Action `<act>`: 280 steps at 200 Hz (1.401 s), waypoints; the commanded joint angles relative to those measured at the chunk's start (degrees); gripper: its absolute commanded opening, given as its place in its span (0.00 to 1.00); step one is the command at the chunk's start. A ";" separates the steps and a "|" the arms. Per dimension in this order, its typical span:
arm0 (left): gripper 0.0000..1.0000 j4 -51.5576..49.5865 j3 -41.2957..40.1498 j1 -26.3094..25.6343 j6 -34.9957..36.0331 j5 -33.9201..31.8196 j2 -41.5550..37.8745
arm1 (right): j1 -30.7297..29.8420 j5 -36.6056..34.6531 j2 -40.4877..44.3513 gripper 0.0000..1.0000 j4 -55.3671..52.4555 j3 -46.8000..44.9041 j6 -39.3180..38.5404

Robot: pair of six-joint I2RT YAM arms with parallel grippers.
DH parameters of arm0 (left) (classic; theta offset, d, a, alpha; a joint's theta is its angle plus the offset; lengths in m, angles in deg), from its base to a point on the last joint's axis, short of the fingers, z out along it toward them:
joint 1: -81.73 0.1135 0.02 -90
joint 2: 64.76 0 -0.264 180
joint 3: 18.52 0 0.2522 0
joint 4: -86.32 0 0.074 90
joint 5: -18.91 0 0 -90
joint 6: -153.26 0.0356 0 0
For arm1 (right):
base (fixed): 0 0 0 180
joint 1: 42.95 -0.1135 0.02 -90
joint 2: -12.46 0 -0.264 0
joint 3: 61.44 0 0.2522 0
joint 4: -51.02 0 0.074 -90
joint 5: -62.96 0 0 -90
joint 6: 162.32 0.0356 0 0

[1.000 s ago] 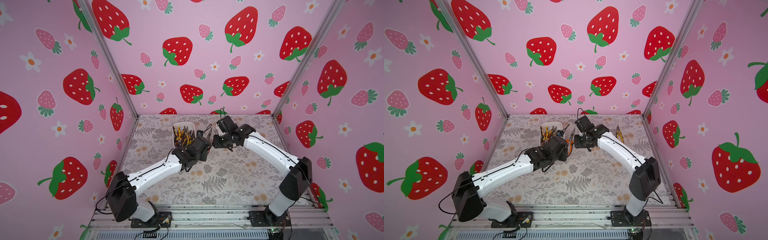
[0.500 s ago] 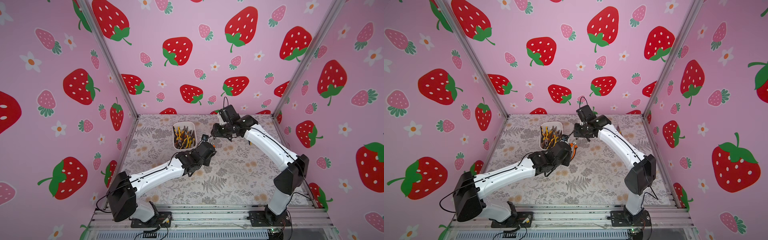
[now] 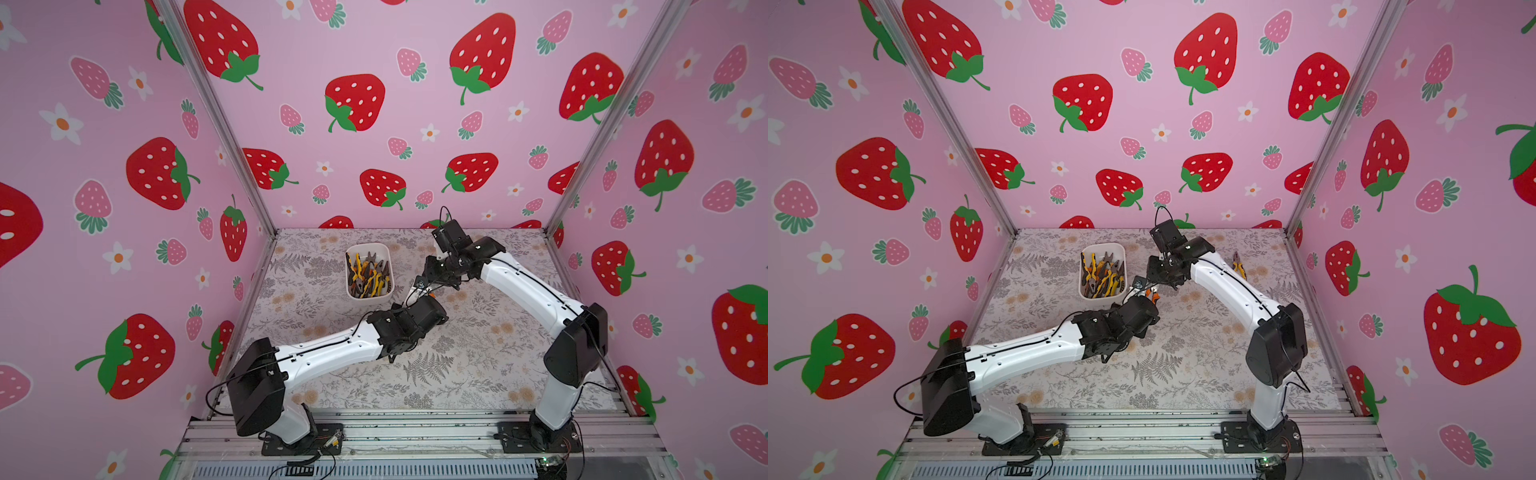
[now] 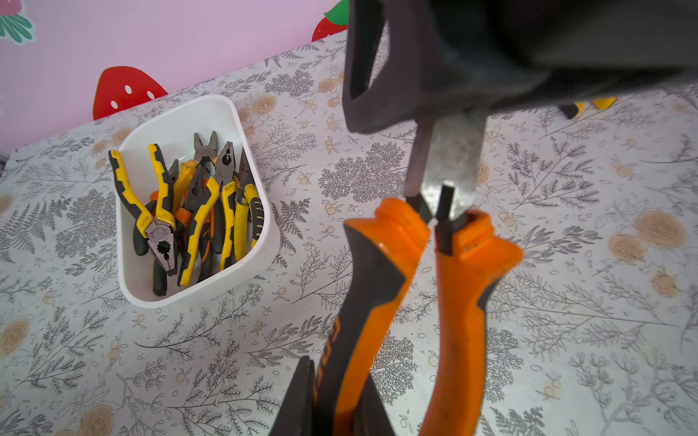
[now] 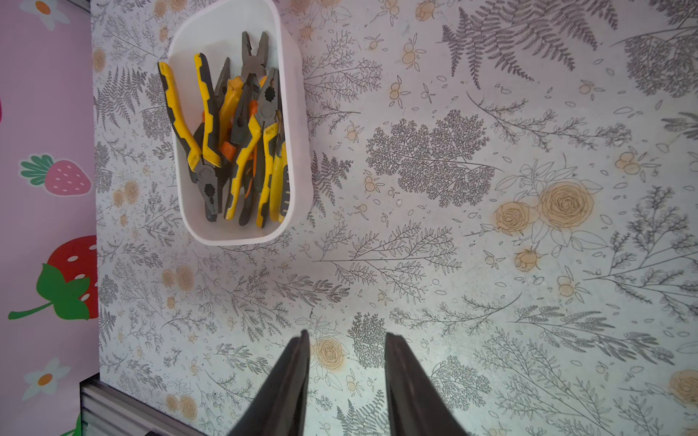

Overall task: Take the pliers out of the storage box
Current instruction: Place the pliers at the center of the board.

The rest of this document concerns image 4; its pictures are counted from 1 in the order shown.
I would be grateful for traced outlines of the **white plastic storage box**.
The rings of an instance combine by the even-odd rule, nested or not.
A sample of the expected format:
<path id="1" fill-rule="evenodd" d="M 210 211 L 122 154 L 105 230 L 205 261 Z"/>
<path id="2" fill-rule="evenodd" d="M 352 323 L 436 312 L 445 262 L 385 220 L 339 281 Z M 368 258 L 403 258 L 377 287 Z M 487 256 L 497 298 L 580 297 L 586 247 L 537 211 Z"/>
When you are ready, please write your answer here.
<path id="1" fill-rule="evenodd" d="M 140 308 L 157 309 L 171 303 L 194 303 L 212 299 L 239 285 L 250 283 L 272 265 L 280 250 L 280 230 L 272 213 L 271 200 L 265 192 L 260 169 L 254 160 L 236 107 L 224 96 L 211 94 L 198 97 L 140 125 L 127 137 L 119 147 L 119 152 L 135 195 L 139 200 L 145 201 L 156 190 L 156 175 L 147 147 L 151 144 L 160 145 L 165 161 L 169 164 L 174 159 L 185 163 L 194 157 L 195 133 L 203 136 L 217 133 L 222 144 L 231 142 L 234 145 L 236 158 L 240 158 L 242 153 L 247 155 L 265 210 L 264 227 L 256 246 L 241 262 L 223 272 L 217 272 L 202 283 L 192 283 L 187 287 L 179 286 L 176 276 L 171 277 L 168 279 L 167 294 L 160 297 L 152 291 L 154 256 L 139 256 L 135 253 L 132 232 L 136 219 L 120 200 L 116 200 L 119 286 L 125 298 Z"/>

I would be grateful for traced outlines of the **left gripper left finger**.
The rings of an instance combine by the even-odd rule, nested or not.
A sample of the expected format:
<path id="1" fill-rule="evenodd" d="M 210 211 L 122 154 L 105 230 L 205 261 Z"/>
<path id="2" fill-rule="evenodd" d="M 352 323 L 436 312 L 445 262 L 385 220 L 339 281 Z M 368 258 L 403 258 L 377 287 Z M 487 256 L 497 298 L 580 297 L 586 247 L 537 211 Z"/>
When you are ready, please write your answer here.
<path id="1" fill-rule="evenodd" d="M 296 365 L 270 436 L 309 436 L 313 427 L 313 386 L 316 369 L 309 356 Z"/>

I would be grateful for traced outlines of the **orange black Greener pliers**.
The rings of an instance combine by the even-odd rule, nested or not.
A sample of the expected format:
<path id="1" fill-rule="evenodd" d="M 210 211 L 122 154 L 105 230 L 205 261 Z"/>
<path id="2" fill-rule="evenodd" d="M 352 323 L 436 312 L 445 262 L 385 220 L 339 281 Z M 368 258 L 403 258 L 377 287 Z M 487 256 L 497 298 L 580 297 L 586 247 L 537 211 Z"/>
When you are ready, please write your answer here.
<path id="1" fill-rule="evenodd" d="M 426 435 L 471 435 L 485 393 L 485 309 L 523 260 L 474 208 L 487 113 L 418 122 L 403 198 L 345 222 L 353 277 L 328 336 L 313 388 L 313 429 L 348 435 L 370 369 L 429 241 L 436 243 L 440 361 L 422 424 Z"/>

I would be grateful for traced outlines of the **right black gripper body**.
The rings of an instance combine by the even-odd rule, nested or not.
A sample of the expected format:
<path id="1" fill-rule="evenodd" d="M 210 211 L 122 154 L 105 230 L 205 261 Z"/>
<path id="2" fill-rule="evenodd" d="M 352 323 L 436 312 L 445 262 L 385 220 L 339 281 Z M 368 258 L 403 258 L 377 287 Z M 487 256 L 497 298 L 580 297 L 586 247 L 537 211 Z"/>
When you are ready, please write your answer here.
<path id="1" fill-rule="evenodd" d="M 492 109 L 617 96 L 697 78 L 694 1 L 491 1 L 503 42 L 545 81 Z"/>

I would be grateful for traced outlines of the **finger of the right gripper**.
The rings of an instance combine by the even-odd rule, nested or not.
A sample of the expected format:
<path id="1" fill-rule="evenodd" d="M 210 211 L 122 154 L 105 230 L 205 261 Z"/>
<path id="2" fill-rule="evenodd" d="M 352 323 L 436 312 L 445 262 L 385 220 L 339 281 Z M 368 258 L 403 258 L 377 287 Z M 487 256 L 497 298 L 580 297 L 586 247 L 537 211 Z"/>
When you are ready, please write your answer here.
<path id="1" fill-rule="evenodd" d="M 491 108 L 545 72 L 503 42 L 491 1 L 352 1 L 343 108 L 349 131 Z"/>

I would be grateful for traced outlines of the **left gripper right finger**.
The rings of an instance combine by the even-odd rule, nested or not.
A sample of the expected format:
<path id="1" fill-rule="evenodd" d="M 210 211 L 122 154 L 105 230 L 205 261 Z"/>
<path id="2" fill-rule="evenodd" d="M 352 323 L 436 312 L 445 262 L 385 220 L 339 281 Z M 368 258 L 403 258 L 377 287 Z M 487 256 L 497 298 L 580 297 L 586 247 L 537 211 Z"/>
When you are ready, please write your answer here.
<path id="1" fill-rule="evenodd" d="M 354 436 L 395 435 L 374 379 L 369 375 L 354 411 Z"/>

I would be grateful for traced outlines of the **yellow black combination pliers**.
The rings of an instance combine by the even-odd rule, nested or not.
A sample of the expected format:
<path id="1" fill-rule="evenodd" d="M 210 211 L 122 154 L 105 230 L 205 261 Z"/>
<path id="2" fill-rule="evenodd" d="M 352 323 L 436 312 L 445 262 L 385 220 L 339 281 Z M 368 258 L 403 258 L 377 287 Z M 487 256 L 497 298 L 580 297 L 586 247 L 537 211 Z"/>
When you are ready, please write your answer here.
<path id="1" fill-rule="evenodd" d="M 596 99 L 591 101 L 592 107 L 598 111 L 605 111 L 614 105 L 617 101 L 616 97 Z M 587 109 L 587 105 L 583 102 L 575 102 L 573 104 L 559 105 L 558 109 L 568 120 L 578 119 Z"/>

